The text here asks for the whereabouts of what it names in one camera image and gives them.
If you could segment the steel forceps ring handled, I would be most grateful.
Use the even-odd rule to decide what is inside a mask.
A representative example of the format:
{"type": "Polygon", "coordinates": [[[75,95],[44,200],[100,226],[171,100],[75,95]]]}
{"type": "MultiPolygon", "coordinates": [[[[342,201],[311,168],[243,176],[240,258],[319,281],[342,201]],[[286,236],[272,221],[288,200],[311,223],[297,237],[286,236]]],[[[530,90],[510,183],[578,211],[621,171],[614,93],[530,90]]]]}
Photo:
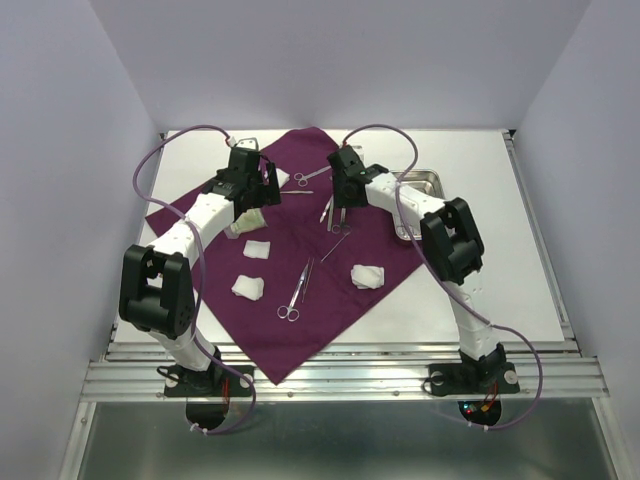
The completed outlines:
{"type": "Polygon", "coordinates": [[[347,209],[341,208],[339,222],[337,224],[334,224],[331,228],[331,232],[333,234],[348,235],[351,232],[351,227],[347,223],[346,215],[347,215],[347,209]]]}

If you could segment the thin steel probe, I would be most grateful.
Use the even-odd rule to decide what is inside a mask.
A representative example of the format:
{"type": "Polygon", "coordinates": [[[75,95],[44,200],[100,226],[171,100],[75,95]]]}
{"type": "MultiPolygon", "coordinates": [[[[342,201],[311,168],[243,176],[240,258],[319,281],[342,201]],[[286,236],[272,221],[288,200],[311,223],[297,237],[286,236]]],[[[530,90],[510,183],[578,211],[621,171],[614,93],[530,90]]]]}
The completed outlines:
{"type": "Polygon", "coordinates": [[[320,263],[323,263],[324,261],[326,261],[331,255],[332,253],[343,243],[343,241],[348,237],[349,235],[343,235],[331,248],[330,250],[321,258],[320,263]]]}

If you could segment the stainless steel instrument tray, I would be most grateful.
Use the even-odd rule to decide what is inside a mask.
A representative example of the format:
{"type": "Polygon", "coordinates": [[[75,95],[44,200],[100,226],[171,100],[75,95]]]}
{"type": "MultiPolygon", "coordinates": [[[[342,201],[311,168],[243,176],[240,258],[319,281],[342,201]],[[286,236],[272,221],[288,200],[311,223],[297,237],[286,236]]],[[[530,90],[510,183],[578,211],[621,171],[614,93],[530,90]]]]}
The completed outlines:
{"type": "Polygon", "coordinates": [[[416,240],[421,239],[419,222],[426,213],[435,212],[444,204],[444,190],[438,174],[429,169],[409,171],[400,182],[400,200],[406,223],[398,213],[392,198],[395,211],[392,220],[396,236],[409,242],[409,232],[416,240]]]}

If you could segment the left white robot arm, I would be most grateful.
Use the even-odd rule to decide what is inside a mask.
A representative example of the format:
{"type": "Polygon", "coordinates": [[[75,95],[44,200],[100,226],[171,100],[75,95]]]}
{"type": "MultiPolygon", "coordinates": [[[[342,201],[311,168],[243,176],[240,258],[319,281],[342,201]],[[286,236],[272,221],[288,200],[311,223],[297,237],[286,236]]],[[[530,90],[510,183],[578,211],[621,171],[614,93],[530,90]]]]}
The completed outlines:
{"type": "Polygon", "coordinates": [[[223,371],[212,363],[216,348],[194,325],[191,269],[203,263],[205,248],[243,213],[280,202],[275,164],[258,150],[233,147],[228,166],[205,183],[187,212],[166,207],[178,216],[173,226],[149,245],[125,251],[120,318],[161,343],[188,370],[188,382],[199,393],[215,392],[223,371]]]}

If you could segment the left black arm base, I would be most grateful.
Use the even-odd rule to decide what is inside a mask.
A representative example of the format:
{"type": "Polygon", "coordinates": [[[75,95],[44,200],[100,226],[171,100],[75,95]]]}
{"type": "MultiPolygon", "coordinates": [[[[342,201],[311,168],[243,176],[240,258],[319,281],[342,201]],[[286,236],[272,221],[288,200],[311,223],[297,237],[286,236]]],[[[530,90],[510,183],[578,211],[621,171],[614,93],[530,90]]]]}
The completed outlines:
{"type": "Polygon", "coordinates": [[[212,362],[206,371],[192,371],[178,364],[159,366],[168,398],[249,398],[248,382],[212,362]]]}

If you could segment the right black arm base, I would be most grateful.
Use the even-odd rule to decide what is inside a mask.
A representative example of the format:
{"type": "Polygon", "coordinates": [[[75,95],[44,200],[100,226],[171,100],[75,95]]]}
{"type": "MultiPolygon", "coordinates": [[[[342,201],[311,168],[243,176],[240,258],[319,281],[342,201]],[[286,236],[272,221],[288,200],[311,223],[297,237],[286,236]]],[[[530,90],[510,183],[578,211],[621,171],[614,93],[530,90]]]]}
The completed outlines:
{"type": "Polygon", "coordinates": [[[515,366],[507,360],[501,344],[479,360],[460,353],[458,363],[431,363],[427,370],[422,390],[436,397],[481,395],[493,392],[494,387],[498,394],[520,392],[515,366]]]}

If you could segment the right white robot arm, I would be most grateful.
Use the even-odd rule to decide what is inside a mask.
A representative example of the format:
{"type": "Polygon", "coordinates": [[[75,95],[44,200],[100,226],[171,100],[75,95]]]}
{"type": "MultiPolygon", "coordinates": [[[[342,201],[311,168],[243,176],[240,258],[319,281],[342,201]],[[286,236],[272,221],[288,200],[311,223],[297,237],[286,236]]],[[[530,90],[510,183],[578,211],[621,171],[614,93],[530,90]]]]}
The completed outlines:
{"type": "Polygon", "coordinates": [[[473,314],[473,300],[463,288],[466,277],[482,268],[484,254],[467,202],[428,195],[381,165],[366,166],[350,146],[331,153],[328,162],[337,207],[376,207],[398,217],[406,231],[420,232],[419,251],[451,302],[463,361],[461,381],[472,390],[484,389],[495,380],[495,366],[506,361],[506,354],[490,323],[473,314]]]}

